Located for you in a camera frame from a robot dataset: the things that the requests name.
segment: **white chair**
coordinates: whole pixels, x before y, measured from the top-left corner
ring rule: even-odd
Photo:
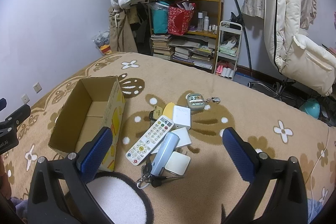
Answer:
[[[281,100],[288,78],[296,80],[322,96],[332,93],[336,78],[336,58],[315,44],[300,29],[301,0],[266,0],[264,39],[268,56],[279,73],[286,77],[273,89],[263,85]]]

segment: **bed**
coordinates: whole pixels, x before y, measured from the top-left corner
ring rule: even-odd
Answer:
[[[102,173],[100,183],[89,188],[116,223],[221,223],[248,187],[226,152],[221,135],[233,127],[244,141],[271,158],[300,162],[308,198],[325,203],[336,177],[336,130],[325,123],[258,91],[216,75],[156,57],[113,52],[78,71],[31,107],[31,116],[18,128],[19,145],[3,155],[12,195],[29,197],[29,187],[39,156],[61,156],[48,147],[51,130],[78,79],[118,75],[126,99],[117,147],[115,171]],[[219,97],[201,112],[192,114],[192,145],[183,153],[191,157],[185,178],[139,190],[135,181],[140,166],[133,166],[125,152],[149,128],[149,112],[169,102],[185,106],[186,95]],[[324,151],[327,150],[310,173]],[[270,184],[256,217],[272,193]]]

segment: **red gift bag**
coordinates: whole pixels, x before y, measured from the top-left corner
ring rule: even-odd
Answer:
[[[168,33],[184,35],[188,31],[189,22],[194,15],[193,10],[184,10],[176,4],[168,7]]]

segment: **silver bolt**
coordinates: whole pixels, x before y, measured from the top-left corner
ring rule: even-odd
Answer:
[[[293,157],[293,156],[292,156],[292,157],[290,158],[290,160],[291,160],[291,162],[294,163],[294,164],[297,163],[297,158],[296,158],[296,157]]]
[[[268,158],[268,155],[265,152],[260,152],[259,153],[259,158],[261,158],[262,160],[265,160]]]
[[[41,163],[44,162],[44,160],[45,160],[45,157],[39,157],[38,160],[37,160],[37,162],[38,162],[39,164],[41,164]]]
[[[76,157],[77,157],[77,155],[76,155],[76,153],[74,153],[74,152],[71,152],[71,153],[68,154],[68,159],[69,159],[69,160],[73,160],[73,159],[75,159]]]

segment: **white remote control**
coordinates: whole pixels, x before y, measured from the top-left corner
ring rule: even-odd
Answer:
[[[157,147],[173,125],[174,122],[167,116],[160,116],[136,144],[126,152],[126,158],[133,165],[139,165]]]

